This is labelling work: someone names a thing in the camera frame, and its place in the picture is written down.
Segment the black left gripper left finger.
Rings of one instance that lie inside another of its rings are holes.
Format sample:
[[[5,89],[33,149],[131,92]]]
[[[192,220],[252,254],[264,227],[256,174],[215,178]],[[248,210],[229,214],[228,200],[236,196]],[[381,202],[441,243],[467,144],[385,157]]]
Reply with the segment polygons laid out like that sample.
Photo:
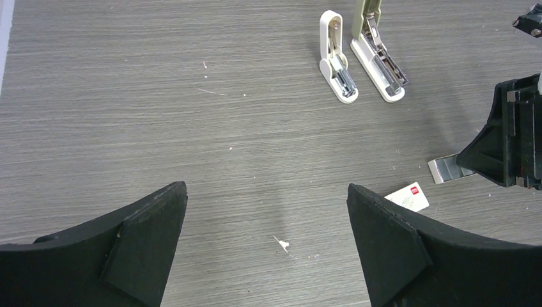
[[[159,306],[187,208],[185,182],[83,224],[1,246],[2,306]]]

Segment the white staple box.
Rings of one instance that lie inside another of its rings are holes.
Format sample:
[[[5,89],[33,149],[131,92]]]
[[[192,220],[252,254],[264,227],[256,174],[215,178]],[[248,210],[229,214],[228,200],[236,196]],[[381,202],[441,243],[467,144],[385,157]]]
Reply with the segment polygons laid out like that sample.
[[[418,182],[388,194],[385,199],[413,212],[419,212],[430,205]]]

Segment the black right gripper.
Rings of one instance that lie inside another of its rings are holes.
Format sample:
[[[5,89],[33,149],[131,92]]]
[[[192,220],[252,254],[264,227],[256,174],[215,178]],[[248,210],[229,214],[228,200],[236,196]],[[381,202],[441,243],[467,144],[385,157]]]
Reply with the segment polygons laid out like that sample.
[[[541,38],[541,4],[512,23]],[[541,189],[541,92],[539,74],[498,83],[488,120],[457,156],[458,166],[502,187]]]

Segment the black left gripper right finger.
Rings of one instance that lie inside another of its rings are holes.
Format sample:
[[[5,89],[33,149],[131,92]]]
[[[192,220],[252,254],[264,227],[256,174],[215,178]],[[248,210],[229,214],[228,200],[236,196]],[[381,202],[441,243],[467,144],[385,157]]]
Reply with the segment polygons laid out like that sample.
[[[347,207],[373,306],[540,306],[541,247],[441,223],[356,184]]]

